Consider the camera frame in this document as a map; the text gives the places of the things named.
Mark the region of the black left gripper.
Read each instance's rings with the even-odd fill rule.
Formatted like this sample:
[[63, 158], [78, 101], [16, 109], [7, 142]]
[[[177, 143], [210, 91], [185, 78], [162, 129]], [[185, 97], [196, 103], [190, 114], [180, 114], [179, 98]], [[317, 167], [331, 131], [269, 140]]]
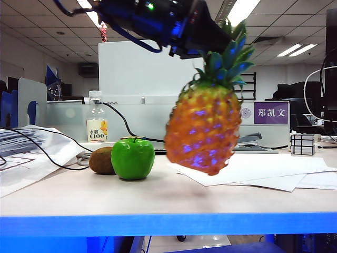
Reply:
[[233, 41], [211, 18], [206, 1], [177, 1], [177, 21], [172, 29], [170, 56], [199, 57], [199, 52], [222, 53]]

